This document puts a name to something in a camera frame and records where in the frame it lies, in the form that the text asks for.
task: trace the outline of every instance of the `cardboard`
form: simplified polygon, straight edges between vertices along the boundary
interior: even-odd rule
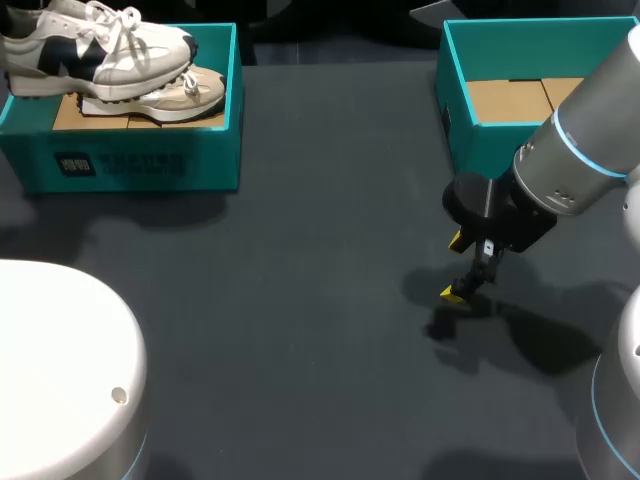
[[[128,123],[126,117],[85,117],[78,110],[78,96],[65,95],[52,130],[119,130]]]
[[[160,125],[145,118],[129,117],[127,128],[160,128]]]
[[[195,122],[186,123],[168,123],[162,125],[162,128],[197,128],[197,127],[224,127],[224,111],[215,117],[196,120]]]
[[[580,85],[582,78],[543,78],[542,86],[555,110]]]
[[[467,88],[482,123],[544,122],[552,113],[539,80],[467,82]]]

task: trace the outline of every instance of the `teal shoe box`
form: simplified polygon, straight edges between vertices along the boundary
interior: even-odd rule
[[[227,77],[224,125],[52,130],[62,97],[9,96],[0,149],[27,193],[238,187],[244,88],[236,26],[178,26],[199,43],[194,64]]]
[[[588,76],[635,17],[444,22],[436,96],[454,169],[496,178],[542,124],[481,122],[467,82]]]

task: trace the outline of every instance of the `black table surface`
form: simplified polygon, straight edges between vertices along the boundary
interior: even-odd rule
[[[640,281],[624,191],[443,305],[470,255],[434,72],[247,68],[237,194],[24,198],[2,162],[0,256],[94,275],[141,324],[150,480],[582,478],[575,415]]]

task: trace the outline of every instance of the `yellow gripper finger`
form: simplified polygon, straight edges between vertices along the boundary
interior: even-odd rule
[[[465,303],[464,298],[460,298],[459,296],[451,293],[451,285],[444,289],[444,291],[440,294],[440,297],[451,303]]]

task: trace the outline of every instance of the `sneaker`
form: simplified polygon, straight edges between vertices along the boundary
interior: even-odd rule
[[[87,3],[80,2],[79,0],[52,0],[46,8],[62,15],[67,15],[73,18],[91,19],[93,21],[110,20],[117,17],[121,13],[140,15],[138,10],[133,7],[125,8],[122,12],[112,9],[111,7],[96,1],[90,1]],[[38,15],[38,10],[31,10],[32,15]],[[160,25],[156,23],[140,22],[139,29],[155,31],[163,35],[176,36],[184,38],[187,43],[193,44],[193,48],[196,48],[196,42],[193,37],[184,30],[177,27],[170,27],[168,25]]]
[[[10,9],[13,23],[1,37],[0,62],[16,96],[77,92],[103,101],[145,95],[177,79],[195,56],[195,42],[138,28],[135,9],[95,19],[54,10]]]
[[[224,110],[227,80],[213,70],[192,66],[180,81],[139,100],[106,104],[80,98],[85,116],[142,117],[157,123],[183,123],[208,118]]]

